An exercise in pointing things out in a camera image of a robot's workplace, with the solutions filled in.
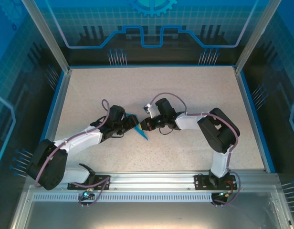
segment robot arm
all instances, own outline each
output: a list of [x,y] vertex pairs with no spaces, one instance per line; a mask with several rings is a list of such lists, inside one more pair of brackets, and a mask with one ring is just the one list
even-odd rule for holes
[[57,150],[43,170],[38,181],[39,184],[46,190],[51,190],[60,183],[94,184],[95,172],[83,164],[72,167],[67,165],[68,156],[75,155],[90,146],[102,143],[111,137],[115,137],[114,135],[123,136],[124,133],[139,123],[135,115],[126,116],[125,110],[117,105],[113,105],[110,108],[106,122],[100,128],[96,128],[101,124],[103,118],[101,117],[91,123],[84,131],[72,137],[54,142],[48,139],[41,141],[27,166],[26,173],[33,179],[36,179],[47,157],[56,148],[63,145]]
[[167,125],[173,130],[201,130],[213,149],[210,181],[217,185],[220,179],[228,174],[230,159],[228,150],[236,141],[234,133],[225,123],[228,123],[239,136],[240,132],[235,124],[219,108],[201,114],[177,113],[166,98],[158,100],[156,107],[160,115],[157,115],[154,106],[147,104],[144,107],[150,117],[141,122],[142,129],[152,131]]

